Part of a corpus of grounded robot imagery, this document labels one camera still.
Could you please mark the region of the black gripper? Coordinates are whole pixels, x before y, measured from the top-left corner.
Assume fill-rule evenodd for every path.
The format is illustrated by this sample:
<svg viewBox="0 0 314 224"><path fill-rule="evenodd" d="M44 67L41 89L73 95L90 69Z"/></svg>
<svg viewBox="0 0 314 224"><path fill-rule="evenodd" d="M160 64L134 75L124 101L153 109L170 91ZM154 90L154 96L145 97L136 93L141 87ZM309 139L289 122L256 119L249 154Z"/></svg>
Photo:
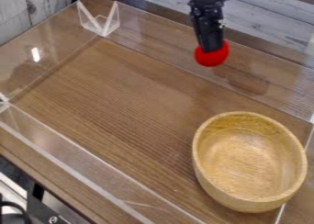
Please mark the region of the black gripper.
<svg viewBox="0 0 314 224"><path fill-rule="evenodd" d="M221 6L228 0L189 0L189 17L201 50L211 52L223 46Z"/></svg>

